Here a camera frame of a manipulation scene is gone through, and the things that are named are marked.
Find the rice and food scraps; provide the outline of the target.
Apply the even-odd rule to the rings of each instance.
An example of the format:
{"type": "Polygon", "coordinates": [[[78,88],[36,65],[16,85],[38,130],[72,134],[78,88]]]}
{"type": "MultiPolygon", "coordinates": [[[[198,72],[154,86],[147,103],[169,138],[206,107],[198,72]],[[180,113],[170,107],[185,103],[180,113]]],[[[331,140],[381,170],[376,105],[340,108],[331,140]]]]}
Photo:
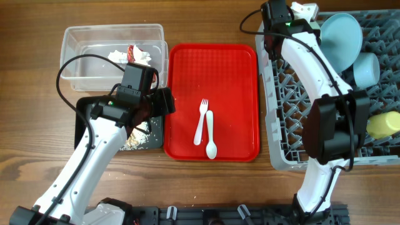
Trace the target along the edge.
{"type": "Polygon", "coordinates": [[[142,122],[132,130],[131,135],[120,150],[131,151],[143,148],[142,145],[147,143],[150,136],[149,133],[148,123],[142,122]]]}

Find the white napkin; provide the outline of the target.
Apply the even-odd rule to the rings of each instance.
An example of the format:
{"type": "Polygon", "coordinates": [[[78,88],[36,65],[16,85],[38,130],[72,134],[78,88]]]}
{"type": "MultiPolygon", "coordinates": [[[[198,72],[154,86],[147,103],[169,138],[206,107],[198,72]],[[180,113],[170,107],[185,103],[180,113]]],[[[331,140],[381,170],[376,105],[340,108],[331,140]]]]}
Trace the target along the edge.
{"type": "MultiPolygon", "coordinates": [[[[107,58],[114,63],[127,64],[128,63],[127,53],[128,53],[128,50],[127,50],[127,52],[120,52],[120,51],[115,50],[114,52],[110,52],[109,55],[107,56],[107,58]]],[[[141,64],[144,66],[149,66],[150,60],[151,60],[150,54],[146,51],[143,51],[142,59],[135,63],[141,64]]]]}

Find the red snack wrapper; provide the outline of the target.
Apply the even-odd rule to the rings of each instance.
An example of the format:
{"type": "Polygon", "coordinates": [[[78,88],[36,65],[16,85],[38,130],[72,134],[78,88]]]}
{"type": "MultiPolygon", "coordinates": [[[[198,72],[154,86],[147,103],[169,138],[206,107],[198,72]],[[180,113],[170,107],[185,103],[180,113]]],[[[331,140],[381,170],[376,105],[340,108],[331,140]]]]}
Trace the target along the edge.
{"type": "Polygon", "coordinates": [[[138,62],[143,57],[143,51],[136,45],[129,45],[127,49],[127,60],[129,63],[138,62]]]}

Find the white plastic fork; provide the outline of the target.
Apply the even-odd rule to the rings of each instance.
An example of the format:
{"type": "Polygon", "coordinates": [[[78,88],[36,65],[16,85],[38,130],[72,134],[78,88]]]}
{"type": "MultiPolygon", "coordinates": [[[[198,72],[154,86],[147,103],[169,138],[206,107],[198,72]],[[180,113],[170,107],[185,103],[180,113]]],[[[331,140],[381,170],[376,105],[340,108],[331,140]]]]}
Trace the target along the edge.
{"type": "Polygon", "coordinates": [[[207,99],[202,99],[200,107],[199,107],[199,112],[200,112],[200,117],[199,121],[197,124],[196,132],[194,135],[194,145],[198,146],[201,143],[201,138],[202,138],[202,133],[203,133],[203,123],[204,123],[204,116],[208,110],[208,100],[207,99]]]}

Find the white plastic spoon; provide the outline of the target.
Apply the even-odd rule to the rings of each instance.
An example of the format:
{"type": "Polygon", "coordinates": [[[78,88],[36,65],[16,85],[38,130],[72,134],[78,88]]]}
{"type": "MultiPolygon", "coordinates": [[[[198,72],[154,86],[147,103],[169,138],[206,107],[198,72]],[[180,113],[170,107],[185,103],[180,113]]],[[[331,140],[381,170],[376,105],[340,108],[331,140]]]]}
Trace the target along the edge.
{"type": "Polygon", "coordinates": [[[206,113],[206,122],[207,122],[207,133],[208,133],[208,143],[206,146],[206,154],[209,159],[215,159],[218,149],[216,144],[214,143],[214,114],[212,111],[208,110],[206,113]]]}

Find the light blue plate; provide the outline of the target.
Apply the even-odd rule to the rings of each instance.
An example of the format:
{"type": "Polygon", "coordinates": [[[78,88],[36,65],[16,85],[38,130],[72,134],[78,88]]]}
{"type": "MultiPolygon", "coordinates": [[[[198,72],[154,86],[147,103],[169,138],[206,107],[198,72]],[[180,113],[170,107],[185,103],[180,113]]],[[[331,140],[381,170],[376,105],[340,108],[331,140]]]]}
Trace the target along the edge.
{"type": "Polygon", "coordinates": [[[357,59],[362,46],[360,24],[350,14],[331,16],[321,26],[321,51],[336,73],[349,68],[357,59]]]}

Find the light blue bowl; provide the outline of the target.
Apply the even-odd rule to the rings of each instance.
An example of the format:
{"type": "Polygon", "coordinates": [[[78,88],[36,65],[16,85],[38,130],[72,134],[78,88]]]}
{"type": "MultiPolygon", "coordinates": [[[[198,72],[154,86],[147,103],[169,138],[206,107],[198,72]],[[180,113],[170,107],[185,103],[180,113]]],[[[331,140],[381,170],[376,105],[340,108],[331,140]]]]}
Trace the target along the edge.
{"type": "Polygon", "coordinates": [[[371,52],[361,52],[353,64],[353,74],[359,88],[376,85],[380,78],[378,57],[371,52]]]}

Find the yellow plastic cup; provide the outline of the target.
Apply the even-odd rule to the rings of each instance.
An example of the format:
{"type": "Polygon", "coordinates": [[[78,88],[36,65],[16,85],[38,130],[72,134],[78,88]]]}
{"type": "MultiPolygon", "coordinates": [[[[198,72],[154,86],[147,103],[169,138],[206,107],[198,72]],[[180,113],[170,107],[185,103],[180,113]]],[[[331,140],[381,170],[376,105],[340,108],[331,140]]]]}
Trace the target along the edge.
{"type": "Polygon", "coordinates": [[[374,139],[381,139],[399,132],[399,113],[385,112],[369,118],[367,133],[374,139]]]}

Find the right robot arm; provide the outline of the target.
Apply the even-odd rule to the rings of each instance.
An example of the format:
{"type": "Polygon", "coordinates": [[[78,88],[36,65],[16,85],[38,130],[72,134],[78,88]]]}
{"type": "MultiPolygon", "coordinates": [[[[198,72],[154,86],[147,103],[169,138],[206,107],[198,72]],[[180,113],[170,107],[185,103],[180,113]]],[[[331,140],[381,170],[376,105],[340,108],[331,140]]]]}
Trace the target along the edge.
{"type": "Polygon", "coordinates": [[[320,32],[310,20],[295,15],[282,0],[265,2],[261,14],[268,56],[289,63],[311,102],[302,127],[309,160],[294,195],[291,219],[296,224],[321,222],[329,216],[340,172],[353,169],[356,150],[364,144],[369,98],[338,76],[319,47],[320,32]]]}

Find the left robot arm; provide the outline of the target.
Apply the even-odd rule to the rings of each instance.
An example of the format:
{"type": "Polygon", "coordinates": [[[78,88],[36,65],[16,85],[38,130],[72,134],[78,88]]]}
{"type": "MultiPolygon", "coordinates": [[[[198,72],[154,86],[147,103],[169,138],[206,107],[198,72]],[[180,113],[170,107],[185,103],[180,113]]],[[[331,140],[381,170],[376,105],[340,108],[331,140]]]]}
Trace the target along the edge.
{"type": "Polygon", "coordinates": [[[84,224],[94,189],[132,130],[175,111],[171,90],[151,86],[156,79],[158,71],[153,67],[129,63],[122,83],[114,87],[116,95],[93,98],[89,116],[77,111],[86,130],[71,158],[31,209],[15,209],[10,224],[84,224]]]}

